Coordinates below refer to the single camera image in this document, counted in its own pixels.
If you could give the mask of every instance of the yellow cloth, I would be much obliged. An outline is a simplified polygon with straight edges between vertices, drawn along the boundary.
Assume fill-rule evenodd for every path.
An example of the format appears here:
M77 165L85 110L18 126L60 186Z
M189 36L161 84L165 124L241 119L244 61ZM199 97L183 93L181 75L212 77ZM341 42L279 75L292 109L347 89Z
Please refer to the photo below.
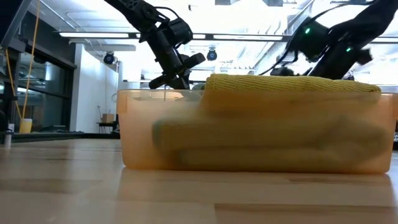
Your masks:
M320 77L271 77L259 75L212 74L206 90L267 90L267 91L343 91L381 92L376 85L350 80L330 80Z

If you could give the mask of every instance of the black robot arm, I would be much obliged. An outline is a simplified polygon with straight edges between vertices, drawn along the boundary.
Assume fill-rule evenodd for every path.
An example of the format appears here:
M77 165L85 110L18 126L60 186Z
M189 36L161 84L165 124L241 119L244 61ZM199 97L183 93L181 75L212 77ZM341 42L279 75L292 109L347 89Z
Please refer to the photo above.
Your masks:
M342 79L356 63L372 60L362 48L383 34L398 10L398 0L377 0L354 19L330 28L329 46L310 76Z
M162 67L162 75L149 83L151 89L164 84L174 89L189 89L191 68L205 61L201 53L191 57L181 55L178 47L193 39L189 25L173 10L165 7L154 7L143 0L105 0L121 12L136 28L141 37L139 42L147 42L155 55L155 61ZM177 18L170 20L157 9L172 11Z
M327 12L349 3L340 4L313 18L307 18L288 41L283 56L260 75L271 70L271 75L284 75L281 71L286 70L285 65L297 61L299 52L303 53L309 62L317 62L315 67L307 70L304 75L334 80L342 79L356 62L361 65L370 62L370 52L363 50L363 47L389 27L398 10L398 0L373 0L362 4L368 7L354 19L331 28L322 26L316 20ZM291 52L295 54L295 59L284 63L282 69L276 68Z

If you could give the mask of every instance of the yellow cup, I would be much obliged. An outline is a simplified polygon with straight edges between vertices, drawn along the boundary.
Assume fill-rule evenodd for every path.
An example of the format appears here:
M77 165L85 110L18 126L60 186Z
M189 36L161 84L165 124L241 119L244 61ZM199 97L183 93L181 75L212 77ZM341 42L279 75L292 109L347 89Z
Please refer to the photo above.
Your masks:
M20 133L30 133L32 130L32 119L23 119L21 127L19 128Z

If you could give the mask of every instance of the wooden table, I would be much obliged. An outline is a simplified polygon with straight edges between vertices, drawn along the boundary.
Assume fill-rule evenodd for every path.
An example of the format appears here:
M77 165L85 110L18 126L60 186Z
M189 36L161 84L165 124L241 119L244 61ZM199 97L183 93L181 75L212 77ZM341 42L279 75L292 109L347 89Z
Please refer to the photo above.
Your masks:
M136 171L117 140L0 150L0 223L398 223L398 155L381 176Z

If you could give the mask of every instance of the translucent plastic container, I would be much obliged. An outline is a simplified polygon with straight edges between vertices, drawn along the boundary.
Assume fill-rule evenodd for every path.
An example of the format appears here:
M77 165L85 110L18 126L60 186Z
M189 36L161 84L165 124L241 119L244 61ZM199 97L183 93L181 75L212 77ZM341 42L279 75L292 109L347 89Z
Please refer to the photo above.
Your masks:
M122 90L131 169L381 174L395 97L380 93Z

